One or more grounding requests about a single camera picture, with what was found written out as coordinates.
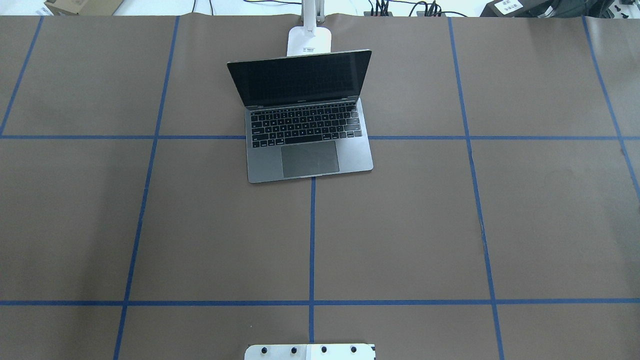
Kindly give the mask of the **white desk lamp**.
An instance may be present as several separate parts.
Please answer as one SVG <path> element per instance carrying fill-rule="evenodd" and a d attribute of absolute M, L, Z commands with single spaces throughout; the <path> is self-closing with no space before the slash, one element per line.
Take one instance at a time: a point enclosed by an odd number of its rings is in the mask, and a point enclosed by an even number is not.
<path fill-rule="evenodd" d="M 332 33 L 322 27 L 325 22 L 324 0 L 303 0 L 301 25 L 288 32 L 286 57 L 329 54 L 332 50 Z"/>

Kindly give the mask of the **brown cardboard box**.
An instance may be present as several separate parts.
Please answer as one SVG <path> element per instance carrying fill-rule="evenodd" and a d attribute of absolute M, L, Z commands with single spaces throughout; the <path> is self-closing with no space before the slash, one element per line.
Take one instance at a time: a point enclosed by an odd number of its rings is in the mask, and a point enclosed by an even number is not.
<path fill-rule="evenodd" d="M 123 0 L 44 0 L 55 16 L 112 16 Z"/>

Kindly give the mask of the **brown paper table cover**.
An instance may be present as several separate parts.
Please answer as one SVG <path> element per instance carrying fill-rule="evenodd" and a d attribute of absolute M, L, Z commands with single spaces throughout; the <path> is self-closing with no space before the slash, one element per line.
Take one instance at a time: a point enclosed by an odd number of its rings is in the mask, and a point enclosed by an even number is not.
<path fill-rule="evenodd" d="M 1 18 L 1 358 L 639 358 L 639 21 L 333 14 L 371 171 L 249 183 L 298 16 Z"/>

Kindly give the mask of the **grey laptop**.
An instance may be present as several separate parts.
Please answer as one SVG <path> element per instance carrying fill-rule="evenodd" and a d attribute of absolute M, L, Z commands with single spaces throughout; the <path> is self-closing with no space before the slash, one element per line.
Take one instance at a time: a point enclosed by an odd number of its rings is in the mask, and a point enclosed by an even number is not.
<path fill-rule="evenodd" d="M 366 48 L 227 63 L 244 107 L 250 183 L 373 170 L 361 100 L 372 54 Z"/>

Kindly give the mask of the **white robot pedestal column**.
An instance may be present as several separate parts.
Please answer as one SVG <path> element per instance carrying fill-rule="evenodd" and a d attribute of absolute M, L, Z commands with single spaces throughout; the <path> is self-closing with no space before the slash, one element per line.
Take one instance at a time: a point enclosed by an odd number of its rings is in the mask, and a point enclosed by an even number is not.
<path fill-rule="evenodd" d="M 302 343 L 254 344 L 247 347 L 245 360 L 375 360 L 374 344 Z"/>

